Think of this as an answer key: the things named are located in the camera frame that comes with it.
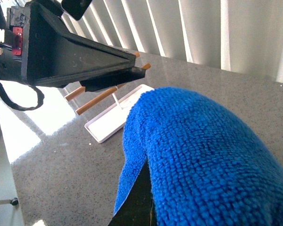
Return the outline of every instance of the towel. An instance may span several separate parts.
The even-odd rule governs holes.
[[[213,100],[170,87],[143,94],[123,146],[114,213],[148,159],[158,226],[283,226],[283,168]]]

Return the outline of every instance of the white stand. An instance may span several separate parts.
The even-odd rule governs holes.
[[[116,103],[87,122],[85,128],[97,142],[103,143],[125,125],[131,108],[138,101],[141,94],[151,90],[153,88],[140,85],[119,101],[112,94]]]

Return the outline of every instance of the speckled granite countertop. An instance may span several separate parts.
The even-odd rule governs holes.
[[[143,54],[151,63],[145,79],[117,92],[118,97],[146,84],[195,90],[219,102],[262,139],[283,166],[283,84],[165,57]],[[76,116],[74,110],[96,97],[84,93],[70,103],[63,96],[79,87],[45,89],[45,104],[31,113],[10,111],[0,101],[0,122],[25,223],[106,225],[124,164],[121,129],[98,144],[84,124],[113,104],[107,98]]]

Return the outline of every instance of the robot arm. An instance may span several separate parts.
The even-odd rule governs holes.
[[[135,67],[134,54],[66,28],[63,12],[80,19],[90,3],[33,0],[8,8],[6,22],[0,8],[0,80],[57,88],[79,81],[93,92],[144,78],[145,69]]]

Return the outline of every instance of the white rectangular dish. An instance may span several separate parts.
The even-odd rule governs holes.
[[[138,86],[118,101],[120,106],[116,103],[111,105],[87,122],[85,128],[97,142],[103,143],[125,125],[131,108],[138,101],[141,94],[151,90],[153,90],[152,87],[144,84]]]

